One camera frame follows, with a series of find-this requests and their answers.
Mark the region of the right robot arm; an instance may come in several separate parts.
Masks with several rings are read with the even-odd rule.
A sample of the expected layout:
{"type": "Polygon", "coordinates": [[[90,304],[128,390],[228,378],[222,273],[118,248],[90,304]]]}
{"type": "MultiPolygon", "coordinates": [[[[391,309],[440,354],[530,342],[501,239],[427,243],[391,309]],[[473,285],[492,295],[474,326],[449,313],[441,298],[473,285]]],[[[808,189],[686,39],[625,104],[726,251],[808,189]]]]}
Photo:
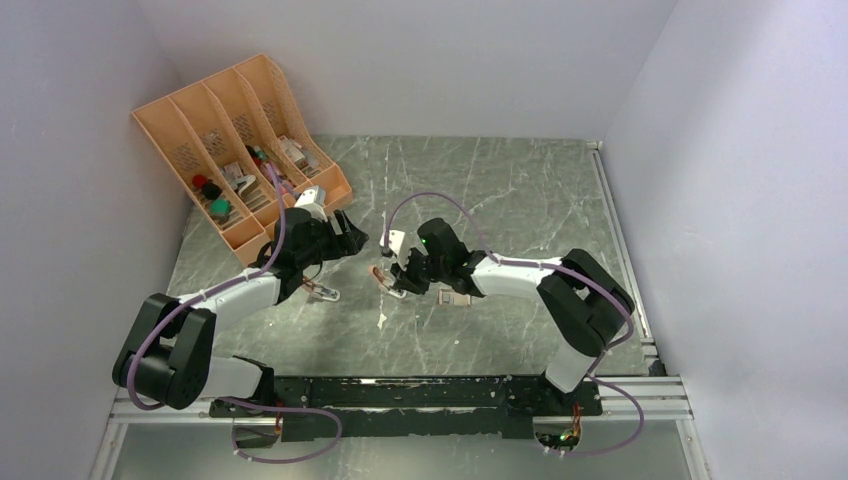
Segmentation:
{"type": "Polygon", "coordinates": [[[441,218],[425,222],[417,234],[420,248],[398,230],[380,238],[383,255],[393,261],[392,290],[423,295],[441,283],[458,295],[522,298],[547,309],[560,335],[544,371],[547,381],[539,389],[540,402],[550,413],[565,413],[576,403],[577,386],[619,331],[632,326],[633,298],[585,250],[544,260],[470,250],[441,218]]]}

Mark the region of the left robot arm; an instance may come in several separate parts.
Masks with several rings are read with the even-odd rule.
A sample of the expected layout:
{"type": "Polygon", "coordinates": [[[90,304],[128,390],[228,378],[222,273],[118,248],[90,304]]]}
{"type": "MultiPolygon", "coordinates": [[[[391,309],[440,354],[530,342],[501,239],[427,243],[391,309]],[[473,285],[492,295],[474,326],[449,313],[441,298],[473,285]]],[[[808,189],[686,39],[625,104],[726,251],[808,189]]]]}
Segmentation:
{"type": "Polygon", "coordinates": [[[144,300],[114,363],[114,384],[142,410],[234,397],[251,415],[268,413],[277,400],[272,368],[214,356],[217,328],[286,301],[304,284],[307,268],[354,256],[368,239],[342,210],[321,220],[303,208],[286,209],[273,239],[236,276],[193,294],[144,300]]]}

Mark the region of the cardboard staple tray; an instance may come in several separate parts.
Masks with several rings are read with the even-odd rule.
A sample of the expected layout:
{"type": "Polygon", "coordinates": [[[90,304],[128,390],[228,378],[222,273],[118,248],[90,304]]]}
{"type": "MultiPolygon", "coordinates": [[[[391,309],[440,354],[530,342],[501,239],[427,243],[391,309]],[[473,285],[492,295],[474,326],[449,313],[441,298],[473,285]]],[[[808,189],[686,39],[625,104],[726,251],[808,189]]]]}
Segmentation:
{"type": "Polygon", "coordinates": [[[438,304],[454,307],[469,307],[472,304],[472,297],[470,295],[459,294],[448,289],[440,289],[438,291],[438,304]]]}

